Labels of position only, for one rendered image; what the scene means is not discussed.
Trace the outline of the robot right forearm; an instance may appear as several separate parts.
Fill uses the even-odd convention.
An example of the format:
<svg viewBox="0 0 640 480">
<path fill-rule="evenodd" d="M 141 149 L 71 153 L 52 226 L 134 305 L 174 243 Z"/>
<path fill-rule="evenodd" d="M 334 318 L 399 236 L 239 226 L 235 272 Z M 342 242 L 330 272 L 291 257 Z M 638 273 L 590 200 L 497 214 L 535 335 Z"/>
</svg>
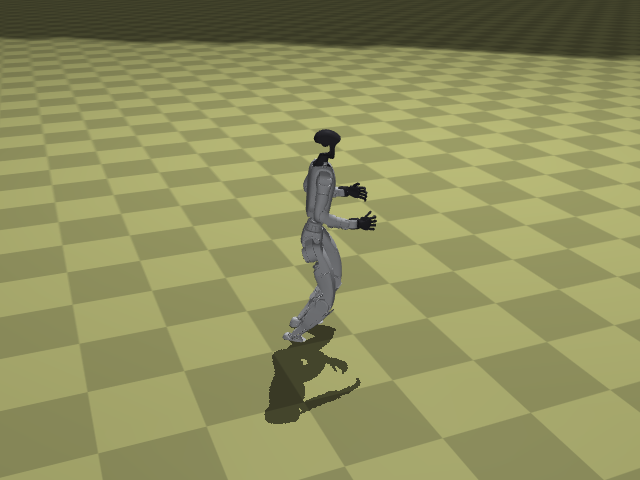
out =
<svg viewBox="0 0 640 480">
<path fill-rule="evenodd" d="M 336 217 L 335 215 L 329 214 L 326 211 L 320 213 L 319 219 L 329 228 L 341 228 L 344 230 L 357 228 L 357 220 L 349 220 L 341 217 Z"/>
</svg>

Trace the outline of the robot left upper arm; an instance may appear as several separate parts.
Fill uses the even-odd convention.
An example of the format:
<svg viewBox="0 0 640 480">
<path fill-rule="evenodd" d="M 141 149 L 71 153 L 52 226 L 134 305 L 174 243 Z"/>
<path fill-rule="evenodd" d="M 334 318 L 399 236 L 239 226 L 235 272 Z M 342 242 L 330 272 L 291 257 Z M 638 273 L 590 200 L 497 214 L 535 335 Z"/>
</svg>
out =
<svg viewBox="0 0 640 480">
<path fill-rule="evenodd" d="M 314 159 L 314 160 L 316 160 L 316 159 Z M 303 188 L 304 188 L 304 191 L 305 191 L 306 193 L 307 193 L 307 180 L 308 180 L 308 174 L 307 174 L 307 176 L 306 176 L 306 178 L 305 178 L 305 180 L 304 180 L 304 183 L 303 183 Z"/>
</svg>

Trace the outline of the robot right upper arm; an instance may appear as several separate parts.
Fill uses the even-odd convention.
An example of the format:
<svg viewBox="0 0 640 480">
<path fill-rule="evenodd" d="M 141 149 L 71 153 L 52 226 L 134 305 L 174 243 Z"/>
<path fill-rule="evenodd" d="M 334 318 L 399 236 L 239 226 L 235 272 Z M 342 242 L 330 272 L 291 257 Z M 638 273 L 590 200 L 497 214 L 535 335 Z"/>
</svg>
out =
<svg viewBox="0 0 640 480">
<path fill-rule="evenodd" d="M 331 186 L 332 176 L 330 175 L 330 173 L 326 171 L 320 171 L 316 179 L 317 191 L 314 209 L 314 220 L 316 223 L 324 224 L 320 221 L 319 215 L 321 212 L 325 211 L 325 206 L 328 203 Z"/>
</svg>

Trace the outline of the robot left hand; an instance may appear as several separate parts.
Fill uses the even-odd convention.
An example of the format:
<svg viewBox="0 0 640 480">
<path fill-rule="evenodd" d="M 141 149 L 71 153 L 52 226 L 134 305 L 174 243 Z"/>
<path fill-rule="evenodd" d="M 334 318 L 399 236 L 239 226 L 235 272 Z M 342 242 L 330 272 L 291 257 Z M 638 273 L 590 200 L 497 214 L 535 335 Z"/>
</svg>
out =
<svg viewBox="0 0 640 480">
<path fill-rule="evenodd" d="M 360 185 L 360 183 L 355 183 L 354 185 L 351 185 L 350 187 L 348 186 L 340 186 L 338 187 L 338 189 L 344 189 L 344 194 L 345 196 L 342 197 L 348 197 L 349 195 L 354 197 L 354 198 L 360 198 L 360 199 L 364 199 L 364 202 L 366 202 L 366 198 L 367 198 L 367 191 L 365 187 L 359 187 L 357 185 Z M 364 190 L 360 190 L 360 189 L 364 189 Z M 363 193 L 360 193 L 363 192 Z M 361 196 L 360 196 L 361 195 Z M 365 197 L 363 197 L 365 196 Z"/>
</svg>

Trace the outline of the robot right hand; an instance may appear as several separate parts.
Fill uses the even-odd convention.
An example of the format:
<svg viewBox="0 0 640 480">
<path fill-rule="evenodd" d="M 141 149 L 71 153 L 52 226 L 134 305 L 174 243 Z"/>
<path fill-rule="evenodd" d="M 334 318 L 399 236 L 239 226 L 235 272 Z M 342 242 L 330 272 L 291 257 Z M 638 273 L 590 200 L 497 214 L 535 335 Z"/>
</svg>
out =
<svg viewBox="0 0 640 480">
<path fill-rule="evenodd" d="M 371 224 L 371 223 L 376 223 L 377 220 L 375 220 L 376 215 L 373 215 L 373 217 L 368 217 L 371 214 L 372 211 L 369 211 L 364 217 L 359 218 L 350 218 L 349 220 L 357 220 L 357 228 L 356 229 L 363 229 L 363 230 L 375 230 L 375 228 L 370 228 L 370 227 L 375 227 L 376 224 Z M 374 220 L 372 220 L 374 219 Z"/>
</svg>

